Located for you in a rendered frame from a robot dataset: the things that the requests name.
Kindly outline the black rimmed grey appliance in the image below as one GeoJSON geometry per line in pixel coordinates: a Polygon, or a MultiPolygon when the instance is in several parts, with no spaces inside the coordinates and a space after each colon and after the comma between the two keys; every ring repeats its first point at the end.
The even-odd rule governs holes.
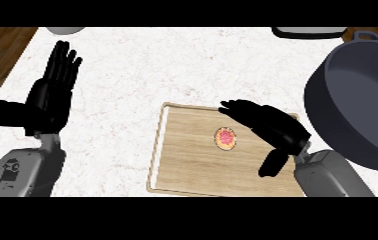
{"type": "Polygon", "coordinates": [[[271,32],[279,38],[332,39],[345,33],[345,27],[273,27],[271,32]]]}

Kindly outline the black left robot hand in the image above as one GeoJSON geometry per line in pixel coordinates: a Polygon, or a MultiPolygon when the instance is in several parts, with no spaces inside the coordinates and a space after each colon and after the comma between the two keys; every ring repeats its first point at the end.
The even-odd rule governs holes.
{"type": "Polygon", "coordinates": [[[0,100],[0,127],[22,127],[26,136],[57,134],[71,109],[72,89],[82,58],[57,41],[49,57],[44,75],[34,82],[23,103],[0,100]]]}

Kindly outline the dark grey pot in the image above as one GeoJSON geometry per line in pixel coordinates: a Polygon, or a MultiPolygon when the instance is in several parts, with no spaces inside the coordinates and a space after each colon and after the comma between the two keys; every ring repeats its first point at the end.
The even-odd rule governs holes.
{"type": "Polygon", "coordinates": [[[329,147],[378,171],[378,34],[356,31],[335,47],[304,88],[313,128],[329,147]]]}

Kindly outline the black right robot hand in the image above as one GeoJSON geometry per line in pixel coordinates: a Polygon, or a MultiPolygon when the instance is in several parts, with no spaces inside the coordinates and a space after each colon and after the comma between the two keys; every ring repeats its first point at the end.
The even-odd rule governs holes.
{"type": "Polygon", "coordinates": [[[274,177],[288,157],[300,155],[310,133],[298,120],[269,105],[240,99],[221,101],[220,104],[218,112],[240,123],[273,147],[260,166],[258,176],[274,177]]]}

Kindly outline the grey round object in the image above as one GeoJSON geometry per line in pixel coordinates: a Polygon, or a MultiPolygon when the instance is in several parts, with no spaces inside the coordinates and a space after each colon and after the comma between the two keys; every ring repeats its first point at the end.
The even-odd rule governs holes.
{"type": "Polygon", "coordinates": [[[46,27],[46,28],[56,35],[71,35],[84,29],[84,27],[46,27]]]}

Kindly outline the wooden tray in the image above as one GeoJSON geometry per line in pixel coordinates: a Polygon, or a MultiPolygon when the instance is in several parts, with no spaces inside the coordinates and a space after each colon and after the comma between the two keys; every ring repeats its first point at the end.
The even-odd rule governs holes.
{"type": "Polygon", "coordinates": [[[295,164],[274,177],[258,168],[271,146],[251,130],[211,107],[164,103],[150,159],[147,190],[183,196],[298,197],[295,164]],[[236,146],[223,151],[214,143],[218,128],[236,134],[236,146]]]}

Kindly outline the pink frosted cupcake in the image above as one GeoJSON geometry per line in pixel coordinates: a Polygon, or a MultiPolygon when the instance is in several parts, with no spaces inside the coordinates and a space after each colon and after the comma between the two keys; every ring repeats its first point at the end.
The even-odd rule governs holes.
{"type": "Polygon", "coordinates": [[[230,151],[236,146],[236,134],[229,127],[221,127],[214,133],[215,146],[223,151],[230,151]]]}

